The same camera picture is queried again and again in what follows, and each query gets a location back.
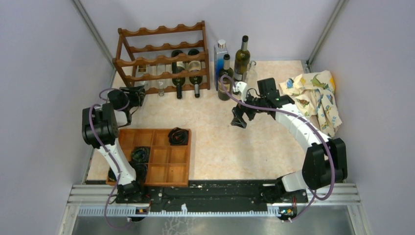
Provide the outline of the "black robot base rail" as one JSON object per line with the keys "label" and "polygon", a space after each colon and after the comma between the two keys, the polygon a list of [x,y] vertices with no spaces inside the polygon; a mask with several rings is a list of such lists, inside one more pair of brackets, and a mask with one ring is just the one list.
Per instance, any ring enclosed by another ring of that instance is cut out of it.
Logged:
{"label": "black robot base rail", "polygon": [[182,205],[188,212],[264,212],[268,204],[309,201],[306,190],[284,192],[276,180],[190,180],[186,186],[145,184],[118,190],[116,203],[148,203],[151,212],[179,212]]}

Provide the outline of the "clear tall glass bottle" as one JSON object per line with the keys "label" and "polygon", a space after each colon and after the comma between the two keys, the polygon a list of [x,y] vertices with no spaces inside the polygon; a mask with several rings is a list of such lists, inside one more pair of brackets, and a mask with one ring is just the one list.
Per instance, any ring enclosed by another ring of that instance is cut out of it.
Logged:
{"label": "clear tall glass bottle", "polygon": [[256,87],[257,83],[257,71],[256,71],[256,61],[250,61],[246,71],[243,75],[243,81],[247,83],[248,87]]}

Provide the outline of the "green wine bottle dark label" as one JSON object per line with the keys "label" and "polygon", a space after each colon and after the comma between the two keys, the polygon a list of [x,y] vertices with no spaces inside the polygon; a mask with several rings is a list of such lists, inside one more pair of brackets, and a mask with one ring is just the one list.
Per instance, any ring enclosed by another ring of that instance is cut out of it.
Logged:
{"label": "green wine bottle dark label", "polygon": [[[191,56],[192,55],[197,55],[197,54],[199,54],[199,50],[197,50],[197,49],[191,49],[188,52],[188,55],[191,55]],[[202,69],[202,64],[198,60],[192,60],[192,61],[190,61],[188,63],[188,70],[190,72],[198,72],[201,69]],[[200,97],[200,84],[202,82],[202,79],[203,78],[201,76],[190,76],[189,77],[189,81],[193,85],[193,88],[194,88],[194,96],[196,98],[199,98]]]}

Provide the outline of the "wooden wine rack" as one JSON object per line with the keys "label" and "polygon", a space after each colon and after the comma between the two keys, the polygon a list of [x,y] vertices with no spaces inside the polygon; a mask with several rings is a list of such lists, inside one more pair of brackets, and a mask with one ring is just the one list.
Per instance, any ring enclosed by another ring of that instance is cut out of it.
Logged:
{"label": "wooden wine rack", "polygon": [[[185,32],[194,32],[200,31],[202,39],[198,40],[195,43],[189,43],[186,41],[180,42],[179,44],[170,44],[164,43],[161,46],[146,45],[144,47],[138,48],[129,45],[129,37],[142,37],[142,36],[154,36],[154,35],[163,35],[163,34],[172,34],[172,33],[185,33]],[[208,39],[206,34],[206,23],[205,21],[200,21],[193,26],[187,26],[185,24],[178,24],[174,28],[169,28],[164,25],[159,26],[156,29],[148,29],[146,27],[141,27],[136,31],[130,31],[127,29],[119,28],[118,32],[118,43],[116,48],[115,57],[112,59],[112,63],[119,74],[120,78],[127,87],[132,87],[136,82],[140,81],[154,81],[158,79],[173,79],[177,77],[190,77],[190,76],[201,76],[205,77],[206,80],[201,82],[201,90],[210,90],[210,64],[209,64],[209,50],[208,50]],[[201,52],[197,55],[188,55],[181,53],[176,57],[168,57],[165,55],[158,55],[154,59],[147,59],[144,57],[136,57],[135,54],[145,53],[145,52],[161,52],[168,50],[177,50],[177,49],[197,49],[200,48]],[[198,60],[202,63],[202,69],[198,72],[190,72],[184,70],[179,74],[173,74],[172,72],[165,71],[162,75],[151,75],[145,73],[144,75],[138,77],[136,72],[139,67],[143,66],[156,66],[157,64],[171,65],[173,62],[183,61],[190,62],[192,60]]]}

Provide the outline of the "green wine bottle white label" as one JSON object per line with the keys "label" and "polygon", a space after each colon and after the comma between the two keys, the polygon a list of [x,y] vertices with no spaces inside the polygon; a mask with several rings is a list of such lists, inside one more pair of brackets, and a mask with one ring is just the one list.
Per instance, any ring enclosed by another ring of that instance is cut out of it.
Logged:
{"label": "green wine bottle white label", "polygon": [[[171,53],[172,57],[176,57],[179,54],[183,53],[181,50],[174,50]],[[179,74],[183,70],[185,70],[185,64],[183,61],[173,62],[172,65],[172,73],[173,74]],[[185,84],[185,78],[184,77],[177,77],[172,79],[173,85],[176,87],[176,98],[182,99],[182,87]]]}

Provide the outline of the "tall green wine bottle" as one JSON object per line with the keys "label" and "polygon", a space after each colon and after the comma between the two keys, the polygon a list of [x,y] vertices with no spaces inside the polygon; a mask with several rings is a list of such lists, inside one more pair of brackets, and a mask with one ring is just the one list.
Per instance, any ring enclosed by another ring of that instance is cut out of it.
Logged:
{"label": "tall green wine bottle", "polygon": [[243,81],[244,73],[247,71],[247,66],[250,62],[251,54],[248,50],[249,37],[244,35],[242,37],[241,48],[235,54],[234,62],[234,80]]}

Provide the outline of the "clear square glass bottle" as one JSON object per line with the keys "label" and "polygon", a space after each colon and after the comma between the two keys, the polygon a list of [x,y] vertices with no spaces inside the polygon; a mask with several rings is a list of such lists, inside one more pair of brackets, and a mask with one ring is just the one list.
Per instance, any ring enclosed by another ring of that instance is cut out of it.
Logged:
{"label": "clear square glass bottle", "polygon": [[[156,66],[156,75],[162,75],[166,70],[164,64],[157,64]],[[164,96],[164,89],[165,89],[165,79],[158,79],[157,80],[157,88],[158,88],[158,95]]]}

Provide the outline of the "aluminium corner frame post right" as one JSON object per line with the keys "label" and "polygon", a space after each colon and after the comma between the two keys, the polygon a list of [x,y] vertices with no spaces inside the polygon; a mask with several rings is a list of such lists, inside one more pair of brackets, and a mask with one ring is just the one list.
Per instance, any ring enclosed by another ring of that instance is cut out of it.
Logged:
{"label": "aluminium corner frame post right", "polygon": [[306,60],[307,61],[307,65],[309,66],[309,68],[312,67],[313,63],[315,62],[319,52],[321,51],[323,44],[325,43],[330,31],[332,30],[332,28],[334,27],[334,24],[336,22],[336,20],[338,19],[341,11],[343,10],[343,8],[345,7],[345,5],[347,4],[347,0],[338,0],[336,2],[335,8],[332,11],[326,25],[323,28],[322,33],[320,34],[309,58]]}

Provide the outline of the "dinosaur print cloth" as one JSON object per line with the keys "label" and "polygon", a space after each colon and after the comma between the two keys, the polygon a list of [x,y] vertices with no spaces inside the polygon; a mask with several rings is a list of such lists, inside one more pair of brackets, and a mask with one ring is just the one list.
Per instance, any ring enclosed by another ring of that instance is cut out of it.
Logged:
{"label": "dinosaur print cloth", "polygon": [[302,73],[279,83],[281,92],[290,96],[300,112],[314,117],[318,129],[333,137],[342,124],[335,100],[335,82],[330,71]]}

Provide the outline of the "blue square glass bottle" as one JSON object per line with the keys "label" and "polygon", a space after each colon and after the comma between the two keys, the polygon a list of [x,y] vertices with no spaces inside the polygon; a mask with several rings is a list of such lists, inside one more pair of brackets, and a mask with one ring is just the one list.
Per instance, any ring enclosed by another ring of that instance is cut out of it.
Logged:
{"label": "blue square glass bottle", "polygon": [[218,90],[219,71],[224,66],[224,55],[227,53],[226,41],[224,39],[218,40],[214,45],[214,84],[216,90]]}

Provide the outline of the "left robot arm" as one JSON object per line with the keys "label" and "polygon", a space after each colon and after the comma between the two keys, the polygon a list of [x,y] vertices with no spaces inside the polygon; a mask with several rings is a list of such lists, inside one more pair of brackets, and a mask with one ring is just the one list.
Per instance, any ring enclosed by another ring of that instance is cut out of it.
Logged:
{"label": "left robot arm", "polygon": [[145,86],[108,88],[99,93],[105,103],[94,104],[82,110],[82,137],[87,145],[98,150],[115,176],[117,193],[134,202],[142,202],[147,190],[142,178],[128,162],[119,143],[119,127],[132,121],[131,108],[143,105]]}

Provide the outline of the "dark bottle brown label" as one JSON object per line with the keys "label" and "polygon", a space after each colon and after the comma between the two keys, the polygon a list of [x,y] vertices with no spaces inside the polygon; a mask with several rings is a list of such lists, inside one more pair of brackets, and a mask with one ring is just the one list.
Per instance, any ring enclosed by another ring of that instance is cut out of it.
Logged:
{"label": "dark bottle brown label", "polygon": [[227,101],[230,97],[227,95],[232,92],[233,69],[231,68],[230,55],[224,55],[223,68],[218,73],[218,98],[222,101]]}

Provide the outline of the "aluminium corner frame post left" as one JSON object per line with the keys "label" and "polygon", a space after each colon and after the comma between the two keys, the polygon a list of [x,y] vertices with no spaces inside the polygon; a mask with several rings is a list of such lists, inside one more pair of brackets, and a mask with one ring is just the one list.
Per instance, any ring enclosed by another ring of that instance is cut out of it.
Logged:
{"label": "aluminium corner frame post left", "polygon": [[87,27],[88,31],[91,33],[92,37],[94,38],[95,42],[97,43],[99,49],[101,50],[102,54],[104,55],[105,59],[108,61],[110,66],[114,67],[112,63],[112,54],[105,44],[103,38],[101,37],[97,27],[93,23],[93,20],[89,16],[86,8],[82,4],[80,0],[71,0],[71,3],[74,5],[75,9],[77,10],[78,14],[80,15],[82,21],[84,22],[85,26]]}

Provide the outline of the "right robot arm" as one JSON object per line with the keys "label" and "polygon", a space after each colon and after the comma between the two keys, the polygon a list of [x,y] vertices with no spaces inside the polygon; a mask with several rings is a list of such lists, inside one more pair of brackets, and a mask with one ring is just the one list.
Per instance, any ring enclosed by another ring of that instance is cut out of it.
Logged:
{"label": "right robot arm", "polygon": [[277,178],[276,197],[288,202],[295,191],[317,190],[347,178],[346,145],[340,138],[333,139],[318,130],[301,114],[294,100],[288,95],[280,95],[273,78],[258,81],[256,96],[245,82],[231,85],[231,91],[240,93],[237,105],[232,109],[231,124],[246,128],[243,116],[253,120],[256,114],[267,113],[286,127],[305,151],[302,168],[296,172]]}

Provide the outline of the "aluminium corner frame post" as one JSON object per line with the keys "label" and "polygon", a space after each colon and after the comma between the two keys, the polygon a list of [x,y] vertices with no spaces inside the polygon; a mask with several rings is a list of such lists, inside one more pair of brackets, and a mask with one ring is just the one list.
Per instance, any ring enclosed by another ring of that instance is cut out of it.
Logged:
{"label": "aluminium corner frame post", "polygon": [[80,15],[82,21],[84,22],[85,26],[87,27],[88,31],[91,33],[92,37],[94,38],[95,42],[97,43],[99,49],[101,50],[102,54],[104,55],[105,59],[108,61],[110,66],[114,67],[112,63],[112,54],[105,44],[103,38],[101,37],[97,27],[93,23],[93,20],[89,16],[86,8],[82,4],[80,0],[71,0],[71,3],[74,5],[75,9],[77,10],[78,14]]}
{"label": "aluminium corner frame post", "polygon": [[335,8],[332,11],[326,25],[323,28],[322,33],[320,34],[309,58],[306,60],[307,61],[307,65],[309,66],[309,68],[312,67],[313,63],[315,62],[319,52],[321,51],[323,44],[325,43],[330,31],[332,30],[332,28],[334,27],[334,24],[336,22],[336,20],[338,19],[341,11],[343,10],[343,8],[345,7],[345,5],[347,4],[347,0],[338,0],[336,2]]}

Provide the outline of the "wooden compartment tray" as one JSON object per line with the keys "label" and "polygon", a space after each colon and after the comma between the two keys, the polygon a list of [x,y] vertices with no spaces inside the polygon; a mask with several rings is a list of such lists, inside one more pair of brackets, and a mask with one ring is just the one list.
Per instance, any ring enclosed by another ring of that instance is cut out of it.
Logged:
{"label": "wooden compartment tray", "polygon": [[119,143],[128,162],[135,147],[150,147],[143,186],[186,187],[189,179],[191,132],[183,145],[169,142],[169,129],[121,129]]}

